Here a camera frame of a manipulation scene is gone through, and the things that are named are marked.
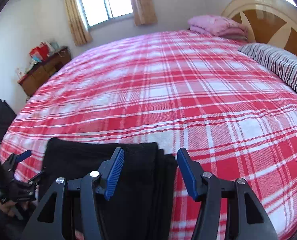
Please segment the left hand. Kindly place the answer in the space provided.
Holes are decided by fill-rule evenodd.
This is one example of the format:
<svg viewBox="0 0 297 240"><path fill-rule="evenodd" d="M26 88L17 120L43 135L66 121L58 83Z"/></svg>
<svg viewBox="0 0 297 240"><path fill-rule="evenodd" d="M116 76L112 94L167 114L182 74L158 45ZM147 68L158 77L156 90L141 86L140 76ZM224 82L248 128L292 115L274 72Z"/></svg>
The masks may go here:
<svg viewBox="0 0 297 240"><path fill-rule="evenodd" d="M0 201L0 210L9 217L14 217L16 215L14 209L16 204L17 203L13 202L12 200L5 202L4 204L2 204Z"/></svg>

